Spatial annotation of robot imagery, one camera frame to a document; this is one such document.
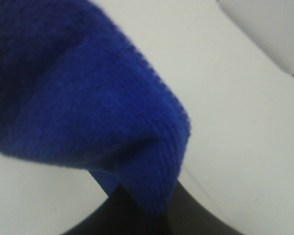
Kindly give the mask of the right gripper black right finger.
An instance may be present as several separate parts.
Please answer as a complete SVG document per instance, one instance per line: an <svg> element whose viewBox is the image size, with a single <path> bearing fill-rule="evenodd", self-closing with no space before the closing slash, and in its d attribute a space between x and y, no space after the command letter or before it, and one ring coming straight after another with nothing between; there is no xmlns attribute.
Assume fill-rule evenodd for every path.
<svg viewBox="0 0 294 235"><path fill-rule="evenodd" d="M165 235L230 235L232 228L199 204L177 183L169 201Z"/></svg>

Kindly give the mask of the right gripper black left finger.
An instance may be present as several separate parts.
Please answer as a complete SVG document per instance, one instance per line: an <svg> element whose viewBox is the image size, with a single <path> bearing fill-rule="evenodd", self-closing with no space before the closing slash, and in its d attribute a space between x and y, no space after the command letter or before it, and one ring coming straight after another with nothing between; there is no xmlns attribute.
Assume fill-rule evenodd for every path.
<svg viewBox="0 0 294 235"><path fill-rule="evenodd" d="M153 224L133 198L118 187L104 203L65 235L152 235Z"/></svg>

